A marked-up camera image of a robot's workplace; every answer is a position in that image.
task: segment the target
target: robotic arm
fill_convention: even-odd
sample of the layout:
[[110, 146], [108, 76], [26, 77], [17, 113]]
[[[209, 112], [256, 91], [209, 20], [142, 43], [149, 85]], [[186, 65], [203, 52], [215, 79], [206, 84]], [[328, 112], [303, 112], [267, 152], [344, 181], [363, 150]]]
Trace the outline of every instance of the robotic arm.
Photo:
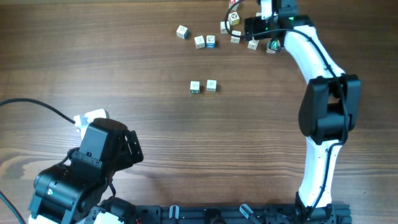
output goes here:
[[[351, 223], [349, 206], [333, 205], [330, 190], [337, 155], [355, 126], [361, 83], [332, 61], [308, 16], [298, 16], [295, 0], [257, 2], [262, 16], [245, 20], [245, 39], [271, 38], [280, 43], [308, 85], [298, 116], [307, 157], [294, 204], [162, 208], [135, 206], [112, 196], [97, 205], [108, 186], [115, 195], [116, 171], [143, 160], [135, 132], [98, 110], [74, 117], [83, 140], [65, 158], [71, 165], [63, 164], [64, 160], [37, 176], [29, 223]], [[329, 103], [331, 97], [338, 102]]]

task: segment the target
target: wooden surface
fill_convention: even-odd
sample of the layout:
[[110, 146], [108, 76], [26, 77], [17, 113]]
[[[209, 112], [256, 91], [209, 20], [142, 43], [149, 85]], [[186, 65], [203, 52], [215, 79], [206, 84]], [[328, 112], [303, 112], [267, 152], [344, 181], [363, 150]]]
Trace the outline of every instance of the wooden surface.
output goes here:
[[[363, 81], [356, 128], [341, 151], [335, 202], [354, 223], [398, 219], [396, 1], [299, 0], [325, 48]], [[219, 35], [225, 1], [0, 7], [0, 99], [42, 100], [69, 117], [104, 108], [137, 131], [144, 162], [115, 175], [137, 205], [292, 203], [305, 162], [297, 122], [305, 82], [291, 56]], [[259, 7], [246, 2], [239, 15]], [[187, 26], [188, 40], [176, 37]], [[216, 49], [193, 38], [216, 35]], [[217, 80], [216, 93], [189, 93]], [[33, 180], [80, 145], [45, 108], [0, 108], [0, 189], [26, 218]], [[0, 223], [15, 223], [0, 203]]]

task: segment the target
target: wooden table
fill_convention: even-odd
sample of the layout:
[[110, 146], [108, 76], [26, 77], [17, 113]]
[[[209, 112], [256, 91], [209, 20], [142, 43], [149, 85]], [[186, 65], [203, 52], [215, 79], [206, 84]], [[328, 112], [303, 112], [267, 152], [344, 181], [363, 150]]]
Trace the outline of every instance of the wooden table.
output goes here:
[[[396, 1], [299, 0], [330, 55], [363, 81], [357, 125], [341, 151], [335, 202], [354, 223], [398, 219]], [[136, 130], [144, 162], [115, 175], [136, 205], [293, 203], [305, 162], [297, 122], [306, 85], [287, 53], [219, 34], [225, 1], [0, 6], [0, 98], [42, 100], [69, 117], [104, 108]], [[255, 15], [253, 1], [242, 18]], [[188, 40], [176, 37], [179, 25]], [[193, 38], [216, 35], [216, 49]], [[190, 81], [217, 80], [191, 95]], [[33, 180], [80, 145], [45, 108], [0, 108], [0, 189], [24, 217]], [[0, 223], [15, 223], [0, 203]]]

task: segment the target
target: black base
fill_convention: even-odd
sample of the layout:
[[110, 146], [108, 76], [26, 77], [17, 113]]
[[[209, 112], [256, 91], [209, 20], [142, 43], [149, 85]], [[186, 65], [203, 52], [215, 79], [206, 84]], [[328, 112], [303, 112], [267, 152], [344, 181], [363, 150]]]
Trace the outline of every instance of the black base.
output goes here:
[[[295, 205], [266, 205], [264, 207], [252, 207], [254, 216], [263, 224], [297, 224], [294, 220]], [[178, 220], [169, 218], [169, 207], [160, 206], [136, 206], [137, 219], [142, 224], [223, 224], [213, 222], [209, 213], [219, 211], [220, 218], [226, 224], [253, 224], [239, 211], [239, 207], [180, 207]], [[332, 216], [322, 224], [351, 224], [351, 211], [349, 205], [333, 205]]]

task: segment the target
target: small white cube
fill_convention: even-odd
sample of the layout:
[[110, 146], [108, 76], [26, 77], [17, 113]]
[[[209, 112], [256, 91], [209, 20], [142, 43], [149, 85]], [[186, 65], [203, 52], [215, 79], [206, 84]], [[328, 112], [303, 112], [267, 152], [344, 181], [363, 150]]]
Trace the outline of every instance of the small white cube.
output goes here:
[[[236, 30], [234, 30], [234, 31], [232, 31], [232, 34], [234, 34], [234, 35], [241, 35], [241, 31], [236, 31]], [[240, 40], [241, 40], [240, 37], [231, 36], [231, 43], [237, 43], [237, 44], [238, 44]]]
[[200, 93], [200, 82], [191, 81], [191, 93]]
[[206, 36], [206, 47], [207, 48], [216, 48], [216, 36], [215, 35], [207, 35]]
[[[236, 2], [239, 2], [239, 0], [229, 0], [229, 8], [231, 9], [231, 7], [233, 6], [233, 4], [235, 4]], [[233, 7], [231, 10], [238, 10], [239, 4], [235, 5], [235, 7]]]
[[[228, 30], [231, 31], [231, 26], [230, 26], [229, 22], [226, 23], [226, 26], [227, 26]], [[228, 34], [228, 31], [225, 29], [225, 22], [224, 21], [221, 21], [220, 31], [221, 31], [221, 34]]]
[[248, 48], [256, 50], [258, 45], [259, 45], [259, 41], [258, 40], [250, 40]]
[[203, 38], [203, 36], [195, 37], [195, 46], [197, 47], [197, 49], [205, 47], [205, 39]]
[[206, 91], [216, 91], [217, 80], [207, 80]]
[[188, 28], [186, 28], [185, 26], [179, 26], [177, 29], [177, 37], [182, 38], [182, 39], [186, 39], [188, 37]]
[[231, 26], [239, 24], [239, 16], [237, 12], [232, 12], [228, 15], [228, 21]]

